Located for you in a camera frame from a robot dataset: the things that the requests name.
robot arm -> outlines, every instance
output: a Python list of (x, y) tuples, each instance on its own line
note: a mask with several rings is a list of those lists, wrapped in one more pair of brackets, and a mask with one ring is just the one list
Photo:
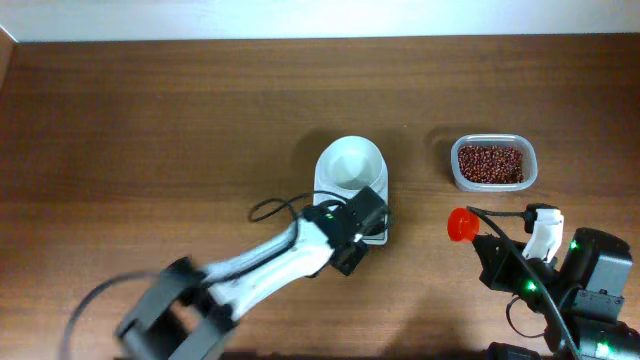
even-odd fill
[[(362, 235), (388, 214), (366, 187), (332, 211), (304, 209), (282, 234), (236, 258), (202, 269), (178, 260), (123, 319), (116, 337), (133, 359), (216, 359), (242, 316), (281, 287), (326, 264), (350, 275), (367, 252)], [(175, 302), (199, 315), (192, 331), (172, 310)]]

clear plastic container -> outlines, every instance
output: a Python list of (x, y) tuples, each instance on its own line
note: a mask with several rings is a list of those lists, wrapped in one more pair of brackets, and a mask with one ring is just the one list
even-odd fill
[[(522, 175), (524, 181), (515, 184), (481, 184), (469, 181), (460, 173), (458, 151), (466, 145), (472, 146), (503, 146), (519, 150), (522, 153)], [(476, 134), (463, 136), (451, 148), (451, 168), (456, 186), (462, 191), (472, 192), (502, 192), (524, 190), (531, 186), (538, 177), (538, 163), (533, 146), (527, 139), (510, 134)]]

wooden table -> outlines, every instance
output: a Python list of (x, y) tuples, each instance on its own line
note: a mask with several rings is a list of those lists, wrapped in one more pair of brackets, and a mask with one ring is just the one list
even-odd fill
[[(568, 240), (611, 232), (640, 258), (640, 36), (431, 37), (17, 46), (0, 97), (0, 357), (52, 359), (71, 309), (118, 272), (191, 254), (225, 259), (279, 233), (246, 211), (313, 186), (332, 140), (365, 136), (390, 171), (387, 246), (355, 274), (327, 268), (259, 304), (233, 351), (404, 356), (546, 352), (509, 329), (446, 220), (467, 204), (559, 206)], [(513, 133), (539, 176), (518, 193), (452, 181), (465, 134)], [(522, 223), (501, 222), (526, 241)], [(118, 354), (112, 331), (147, 284), (105, 293), (79, 323), (77, 359)], [(620, 316), (640, 328), (640, 266)], [(540, 316), (516, 306), (526, 333)]]

container of beans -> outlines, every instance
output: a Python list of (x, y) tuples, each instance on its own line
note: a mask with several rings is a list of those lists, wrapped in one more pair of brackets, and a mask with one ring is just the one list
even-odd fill
[(462, 191), (518, 191), (531, 186), (538, 176), (531, 143), (509, 134), (461, 137), (451, 148), (451, 167)]

brown wooden surface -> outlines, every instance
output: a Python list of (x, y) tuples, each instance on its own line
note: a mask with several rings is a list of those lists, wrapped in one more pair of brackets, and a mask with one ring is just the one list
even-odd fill
[[(344, 278), (327, 268), (243, 320), (231, 350), (378, 356), (545, 351), (508, 327), (509, 294), (477, 280), (471, 245), (446, 220), (473, 204), (559, 206), (620, 236), (640, 259), (640, 36), (431, 37), (17, 46), (0, 98), (0, 357), (52, 359), (73, 306), (121, 271), (192, 254), (237, 255), (280, 232), (254, 203), (312, 188), (333, 139), (373, 140), (390, 171), (396, 225)], [(449, 151), (470, 133), (536, 149), (529, 190), (472, 194)], [(515, 239), (522, 224), (505, 221)], [(111, 337), (144, 289), (113, 289), (80, 322), (78, 359), (118, 354)], [(621, 319), (640, 328), (640, 266)], [(515, 309), (522, 331), (544, 321)]]
[(13, 52), (13, 39), (0, 28), (0, 91), (4, 83), (4, 77), (9, 69), (9, 60)]

